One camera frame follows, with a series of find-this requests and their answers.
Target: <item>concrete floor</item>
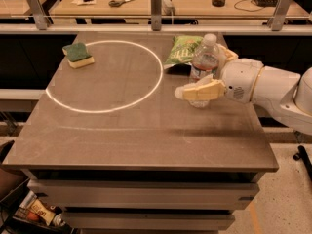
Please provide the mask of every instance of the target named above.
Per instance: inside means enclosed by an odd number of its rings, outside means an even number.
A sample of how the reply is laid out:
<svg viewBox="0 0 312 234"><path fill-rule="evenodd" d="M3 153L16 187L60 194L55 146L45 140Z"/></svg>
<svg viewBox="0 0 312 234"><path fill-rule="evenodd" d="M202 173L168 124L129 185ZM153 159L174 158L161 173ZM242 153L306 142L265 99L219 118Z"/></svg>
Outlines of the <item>concrete floor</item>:
<svg viewBox="0 0 312 234"><path fill-rule="evenodd" d="M15 139L6 136L0 125L0 143ZM263 128L277 157L280 169L266 174L260 181L260 192L243 211L236 211L236 221L219 234L311 234L312 182L302 160L295 161L298 143L289 128ZM312 136L303 136L302 143L312 159Z"/></svg>

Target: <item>plastic bottle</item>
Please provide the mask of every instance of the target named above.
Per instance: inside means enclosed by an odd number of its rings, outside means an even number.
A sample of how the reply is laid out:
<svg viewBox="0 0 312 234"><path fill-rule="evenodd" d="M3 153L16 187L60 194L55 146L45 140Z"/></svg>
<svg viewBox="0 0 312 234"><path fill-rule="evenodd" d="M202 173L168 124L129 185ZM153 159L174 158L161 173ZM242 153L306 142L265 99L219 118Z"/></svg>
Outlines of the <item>plastic bottle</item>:
<svg viewBox="0 0 312 234"><path fill-rule="evenodd" d="M201 42L201 44L196 48L191 61L191 72L190 72L190 83L196 83L203 77L207 75L216 74L216 70L219 65L219 48L216 43L216 36L213 34L206 34ZM194 100L190 101L190 104L203 108L206 107L208 101Z"/></svg>

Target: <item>black stand leg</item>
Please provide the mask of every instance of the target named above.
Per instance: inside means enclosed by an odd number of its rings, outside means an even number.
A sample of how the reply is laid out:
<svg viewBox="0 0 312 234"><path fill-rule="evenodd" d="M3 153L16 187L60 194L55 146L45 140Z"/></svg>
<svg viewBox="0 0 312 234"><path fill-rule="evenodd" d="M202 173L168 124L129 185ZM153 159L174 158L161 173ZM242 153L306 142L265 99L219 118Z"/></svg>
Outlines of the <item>black stand leg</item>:
<svg viewBox="0 0 312 234"><path fill-rule="evenodd" d="M295 160L302 159L302 161L304 163L304 166L305 166L305 168L306 168L306 170L307 170L307 172L308 172L308 174L310 176L310 179L312 181L312 164L311 164L311 161L309 159L309 156L306 153L306 150L305 150L304 146L300 145L298 147L298 150L299 150L299 152L294 154L293 158Z"/></svg>

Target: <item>metal post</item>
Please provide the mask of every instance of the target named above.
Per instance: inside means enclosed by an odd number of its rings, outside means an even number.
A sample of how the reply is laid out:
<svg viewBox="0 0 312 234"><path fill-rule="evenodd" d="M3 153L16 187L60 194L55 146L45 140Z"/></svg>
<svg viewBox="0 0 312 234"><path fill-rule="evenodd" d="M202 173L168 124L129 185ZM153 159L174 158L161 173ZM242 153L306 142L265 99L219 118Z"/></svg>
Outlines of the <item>metal post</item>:
<svg viewBox="0 0 312 234"><path fill-rule="evenodd" d="M290 7L290 3L292 0L279 0L273 18L269 20L267 23L268 26L272 29L272 31L280 31L283 28L286 13Z"/></svg>
<svg viewBox="0 0 312 234"><path fill-rule="evenodd" d="M151 26L153 31L162 28L162 0L151 0Z"/></svg>
<svg viewBox="0 0 312 234"><path fill-rule="evenodd" d="M38 29L47 29L50 24L39 0L26 0Z"/></svg>

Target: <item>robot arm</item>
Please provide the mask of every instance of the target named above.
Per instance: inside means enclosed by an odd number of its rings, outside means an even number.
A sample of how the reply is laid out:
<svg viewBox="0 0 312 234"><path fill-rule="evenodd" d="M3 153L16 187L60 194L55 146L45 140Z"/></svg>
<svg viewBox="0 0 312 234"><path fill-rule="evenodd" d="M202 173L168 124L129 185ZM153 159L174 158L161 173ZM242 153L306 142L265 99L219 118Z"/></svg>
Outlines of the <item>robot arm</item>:
<svg viewBox="0 0 312 234"><path fill-rule="evenodd" d="M263 66L260 61L241 58L227 63L219 80L199 83L188 89L177 88L175 95L186 100L226 96L241 103L251 102L264 108L278 122L312 135L312 68L300 77Z"/></svg>

